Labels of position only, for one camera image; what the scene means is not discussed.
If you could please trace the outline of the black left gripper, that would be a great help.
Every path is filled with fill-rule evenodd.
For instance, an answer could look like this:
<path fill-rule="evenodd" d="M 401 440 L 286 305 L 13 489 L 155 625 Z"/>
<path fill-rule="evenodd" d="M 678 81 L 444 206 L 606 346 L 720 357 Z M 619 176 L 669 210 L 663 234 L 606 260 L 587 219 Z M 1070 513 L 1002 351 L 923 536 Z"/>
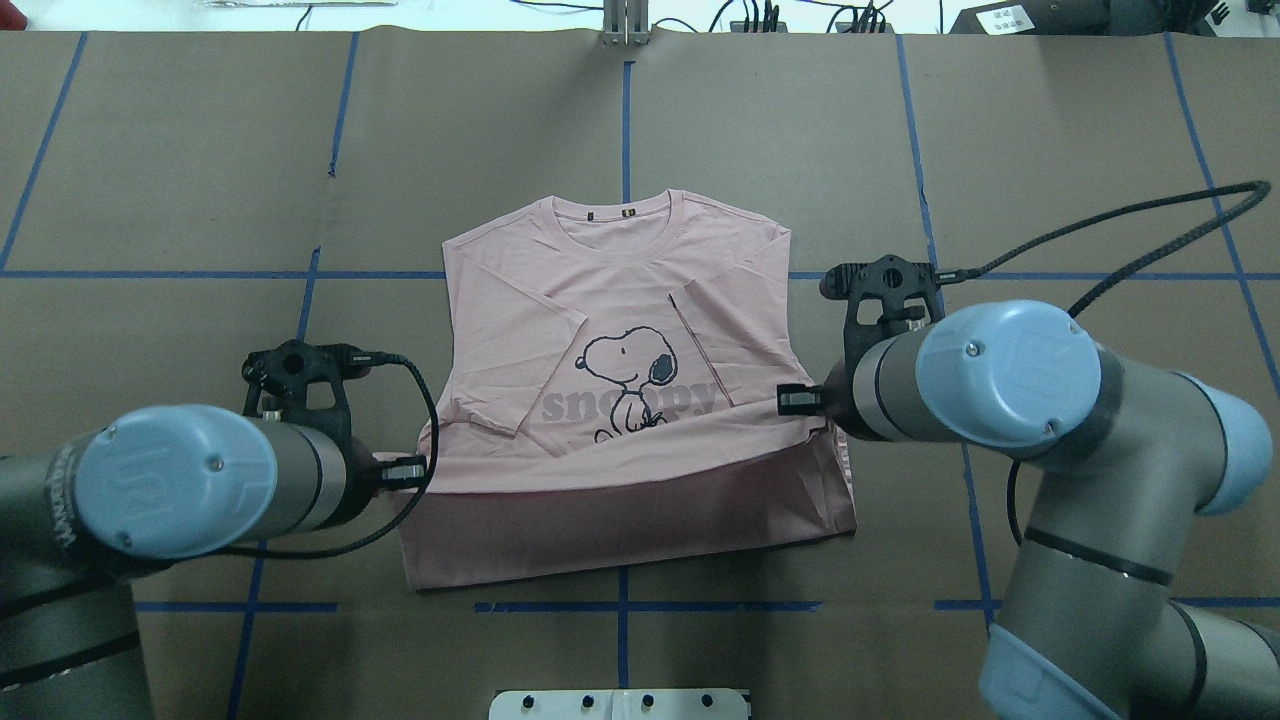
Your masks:
<path fill-rule="evenodd" d="M 346 455 L 347 484 L 340 500 L 340 524 L 356 519 L 376 495 L 416 489 L 428 479 L 429 457 L 421 454 L 375 454 L 362 441 L 351 441 Z"/>

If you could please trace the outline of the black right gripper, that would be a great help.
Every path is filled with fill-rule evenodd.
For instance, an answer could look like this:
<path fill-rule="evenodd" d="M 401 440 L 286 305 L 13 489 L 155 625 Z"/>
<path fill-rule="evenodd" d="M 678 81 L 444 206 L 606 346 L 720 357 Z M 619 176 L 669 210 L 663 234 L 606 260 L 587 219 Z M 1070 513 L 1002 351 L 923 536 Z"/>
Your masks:
<path fill-rule="evenodd" d="M 781 416 L 822 416 L 846 434 L 851 433 L 851 375 L 845 360 L 837 361 L 819 386 L 777 386 Z"/>

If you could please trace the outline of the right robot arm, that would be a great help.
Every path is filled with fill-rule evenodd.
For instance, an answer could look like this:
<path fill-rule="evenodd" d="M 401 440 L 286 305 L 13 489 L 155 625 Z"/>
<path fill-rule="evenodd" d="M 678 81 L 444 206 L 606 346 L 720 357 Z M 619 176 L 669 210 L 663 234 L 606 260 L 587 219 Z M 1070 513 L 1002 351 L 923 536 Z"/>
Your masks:
<path fill-rule="evenodd" d="M 777 396 L 781 414 L 860 439 L 965 441 L 1043 471 L 980 670 L 998 717 L 1277 716 L 1277 633 L 1170 596 L 1194 518 L 1268 479 L 1272 436 L 1244 400 L 1024 299 L 852 351 L 822 386 Z"/>

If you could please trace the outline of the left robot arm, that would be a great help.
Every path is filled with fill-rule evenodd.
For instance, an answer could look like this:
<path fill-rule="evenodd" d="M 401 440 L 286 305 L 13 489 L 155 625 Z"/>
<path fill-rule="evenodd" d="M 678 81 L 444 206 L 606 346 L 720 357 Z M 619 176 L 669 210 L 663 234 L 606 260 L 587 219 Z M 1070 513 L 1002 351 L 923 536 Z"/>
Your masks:
<path fill-rule="evenodd" d="M 132 582 L 338 527 L 434 461 L 207 405 L 145 407 L 3 460 L 3 716 L 151 719 Z"/>

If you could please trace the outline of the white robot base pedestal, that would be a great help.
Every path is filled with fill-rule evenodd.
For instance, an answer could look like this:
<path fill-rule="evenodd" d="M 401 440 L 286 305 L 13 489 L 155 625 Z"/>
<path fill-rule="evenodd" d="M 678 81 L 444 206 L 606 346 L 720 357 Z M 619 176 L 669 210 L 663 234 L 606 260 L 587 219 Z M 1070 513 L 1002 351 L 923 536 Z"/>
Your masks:
<path fill-rule="evenodd" d="M 753 719 L 746 691 L 731 688 L 614 688 L 503 691 L 489 719 Z"/>

